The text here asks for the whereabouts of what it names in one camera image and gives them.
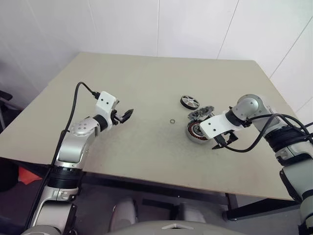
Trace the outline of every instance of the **silver robot arm segment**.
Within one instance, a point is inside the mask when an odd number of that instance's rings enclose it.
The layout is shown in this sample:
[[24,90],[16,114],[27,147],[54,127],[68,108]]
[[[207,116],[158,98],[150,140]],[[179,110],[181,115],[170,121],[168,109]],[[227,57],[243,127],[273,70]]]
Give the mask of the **silver robot arm segment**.
[[[254,94],[242,96],[236,106],[228,112],[211,117],[200,124],[207,138],[229,130],[241,130],[246,121],[261,131],[270,116],[275,112],[263,100]],[[313,144],[304,132],[291,127],[278,117],[274,117],[265,130],[263,137],[269,143],[278,162],[283,166],[280,177],[290,196],[301,203],[302,227],[313,234]]]
[[133,112],[129,110],[118,116],[115,110],[118,102],[113,95],[102,92],[96,103],[96,115],[73,124],[66,133],[32,217],[31,228],[25,234],[32,234],[38,226],[56,228],[63,235],[71,233],[76,213],[72,201],[79,192],[89,147],[101,131],[111,129],[118,122],[124,123]]

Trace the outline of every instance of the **metal component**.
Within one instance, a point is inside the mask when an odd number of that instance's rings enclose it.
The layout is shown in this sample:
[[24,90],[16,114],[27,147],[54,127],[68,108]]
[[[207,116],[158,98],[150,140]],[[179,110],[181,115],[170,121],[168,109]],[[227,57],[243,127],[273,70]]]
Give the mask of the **metal component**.
[[70,133],[66,133],[63,140],[55,165],[82,169],[89,147],[98,133],[99,123],[91,117],[72,125]]
[[27,229],[24,233],[21,235],[60,235],[60,232],[49,225],[38,225],[35,227],[31,227]]
[[69,197],[72,195],[77,195],[78,188],[74,189],[62,189],[62,188],[52,188],[49,186],[45,186],[40,201],[38,203],[37,209],[34,213],[33,220],[31,222],[31,226],[35,226],[37,224],[38,216],[41,212],[42,207],[47,201],[69,201]]
[[200,119],[204,119],[207,117],[213,117],[214,114],[212,113],[214,111],[214,107],[213,106],[205,106],[203,108],[200,108],[194,112],[191,112],[188,115],[188,118],[190,120],[200,120]]
[[188,138],[195,143],[203,144],[208,141],[200,129],[200,121],[189,122],[186,128],[186,134]]
[[63,234],[71,206],[71,203],[45,203],[40,211],[36,225],[49,225],[59,229],[61,234]]
[[310,196],[310,197],[307,197],[301,203],[301,206],[300,206],[300,217],[301,217],[301,221],[302,222],[304,222],[310,216],[313,217],[312,210],[313,210],[313,195]]
[[307,159],[284,167],[284,173],[298,195],[313,189],[313,159]]
[[305,220],[307,228],[313,228],[313,215]]
[[226,111],[221,115],[215,115],[200,123],[200,129],[208,139],[212,139],[229,130],[239,131],[243,126],[235,126],[225,116]]
[[309,154],[312,155],[312,144],[310,142],[299,142],[292,145],[289,145],[275,153],[275,157],[281,157],[283,160],[293,158],[294,156],[300,154]]
[[101,92],[98,101],[96,103],[96,114],[101,115],[105,118],[108,123],[107,129],[110,130],[113,126],[111,120],[111,113],[118,104],[118,100],[111,94],[107,92]]
[[78,188],[70,188],[70,189],[60,189],[57,196],[57,201],[69,201],[75,198],[75,195],[78,194]]
[[183,95],[180,99],[180,103],[187,109],[196,110],[200,104],[191,96]]
[[115,114],[114,118],[116,120],[118,120],[120,123],[124,123],[131,117],[131,115],[133,114],[133,111],[134,111],[133,109],[130,109],[130,110],[126,111],[126,113],[124,113],[123,116]]
[[[257,117],[265,114],[274,114],[273,109],[265,104],[265,99],[260,98],[255,94],[246,94],[242,96],[236,106],[232,108],[234,115],[240,120],[246,120],[247,118]],[[268,117],[255,119],[252,121],[253,125],[261,131],[267,122]],[[286,126],[278,117],[274,118],[268,126],[264,136],[270,131]]]

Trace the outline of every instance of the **table leg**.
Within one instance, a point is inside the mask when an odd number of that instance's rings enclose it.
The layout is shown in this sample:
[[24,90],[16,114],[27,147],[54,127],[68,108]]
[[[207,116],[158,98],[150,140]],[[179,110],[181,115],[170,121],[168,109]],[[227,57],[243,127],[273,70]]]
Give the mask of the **table leg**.
[[235,194],[225,193],[225,196],[228,199],[228,210],[238,208],[238,202]]
[[5,123],[4,123],[1,108],[0,108],[0,123],[1,123],[2,130],[4,130],[5,129]]
[[223,212],[223,217],[227,220],[237,221],[239,219],[287,212],[298,208],[300,208],[300,204],[295,201],[267,198],[235,209],[228,209]]

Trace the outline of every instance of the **white wall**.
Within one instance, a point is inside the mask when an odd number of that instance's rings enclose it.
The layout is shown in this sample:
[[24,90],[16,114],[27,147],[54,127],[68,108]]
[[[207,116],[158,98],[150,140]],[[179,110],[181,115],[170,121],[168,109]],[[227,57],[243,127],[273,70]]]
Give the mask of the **white wall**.
[[313,0],[0,0],[0,84],[26,106],[79,51],[252,59],[313,120]]

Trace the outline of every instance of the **table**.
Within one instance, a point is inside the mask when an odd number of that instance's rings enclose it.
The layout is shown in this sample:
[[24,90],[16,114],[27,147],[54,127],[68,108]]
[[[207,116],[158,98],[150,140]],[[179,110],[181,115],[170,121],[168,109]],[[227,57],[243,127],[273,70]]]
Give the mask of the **table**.
[[[0,157],[49,164],[71,109],[75,85],[107,91],[119,113],[134,108],[126,123],[101,133],[90,149],[87,172],[188,188],[290,200],[280,164],[265,140],[248,153],[212,150],[185,134],[187,94],[218,114],[244,94],[265,96],[281,113],[291,108],[254,61],[162,58],[80,53],[0,135]],[[95,99],[80,89],[74,121],[94,114]],[[255,128],[237,132],[235,148],[256,138]]]

